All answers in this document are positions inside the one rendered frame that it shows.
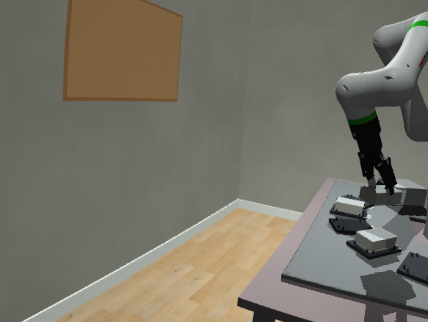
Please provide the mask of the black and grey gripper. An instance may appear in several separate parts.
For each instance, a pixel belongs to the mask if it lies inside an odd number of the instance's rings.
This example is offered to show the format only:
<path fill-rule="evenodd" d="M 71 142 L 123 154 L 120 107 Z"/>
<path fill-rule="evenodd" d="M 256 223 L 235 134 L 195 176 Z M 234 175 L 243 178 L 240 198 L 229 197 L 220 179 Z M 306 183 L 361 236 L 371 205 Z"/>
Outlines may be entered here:
<path fill-rule="evenodd" d="M 373 177 L 375 167 L 386 186 L 388 202 L 390 205 L 393 204 L 396 201 L 394 186 L 397 184 L 397 181 L 392 169 L 391 158 L 384 157 L 381 152 L 382 142 L 380 134 L 369 140 L 357 141 L 357 144 L 362 153 L 358 152 L 357 154 L 360 159 L 363 177 L 366 177 L 369 186 L 376 185 L 375 177 Z M 364 153 L 366 155 L 363 155 Z M 369 155 L 370 153 L 372 154 Z"/>

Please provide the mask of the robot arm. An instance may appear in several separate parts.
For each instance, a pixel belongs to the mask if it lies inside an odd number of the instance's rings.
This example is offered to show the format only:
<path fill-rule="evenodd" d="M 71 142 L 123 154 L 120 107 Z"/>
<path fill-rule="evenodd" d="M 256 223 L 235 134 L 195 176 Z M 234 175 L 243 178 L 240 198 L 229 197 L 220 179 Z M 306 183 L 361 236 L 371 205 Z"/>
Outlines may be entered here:
<path fill-rule="evenodd" d="M 345 75 L 336 86 L 353 139 L 380 134 L 375 107 L 400 106 L 407 136 L 428 142 L 428 109 L 417 84 L 428 61 L 428 12 L 381 27 L 373 45 L 385 68 Z"/>

